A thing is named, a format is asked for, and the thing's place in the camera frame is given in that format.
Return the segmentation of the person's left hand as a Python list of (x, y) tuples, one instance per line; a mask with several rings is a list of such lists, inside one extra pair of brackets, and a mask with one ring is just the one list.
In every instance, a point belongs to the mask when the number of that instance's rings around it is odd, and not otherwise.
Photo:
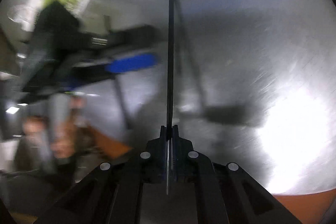
[(72, 96), (70, 99), (70, 115), (65, 122), (56, 126), (55, 140), (50, 143), (45, 133), (47, 132), (47, 118), (30, 116), (23, 122), (23, 132), (29, 141), (37, 145), (41, 152), (52, 151), (56, 159), (66, 159), (75, 154), (77, 139), (76, 118), (85, 106), (83, 97)]

